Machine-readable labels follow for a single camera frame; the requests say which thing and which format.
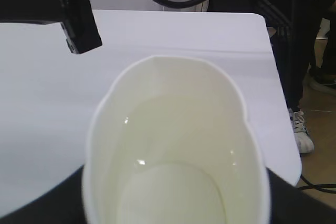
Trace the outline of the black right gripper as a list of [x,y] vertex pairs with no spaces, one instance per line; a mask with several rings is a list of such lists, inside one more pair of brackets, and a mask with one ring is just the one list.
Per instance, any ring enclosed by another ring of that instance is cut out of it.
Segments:
[[1,22],[59,23],[73,54],[102,46],[90,0],[1,0]]

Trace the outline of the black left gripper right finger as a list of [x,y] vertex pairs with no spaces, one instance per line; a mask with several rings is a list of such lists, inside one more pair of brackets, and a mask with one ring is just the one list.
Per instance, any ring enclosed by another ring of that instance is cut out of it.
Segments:
[[271,192],[272,224],[331,224],[335,209],[299,191],[267,170]]

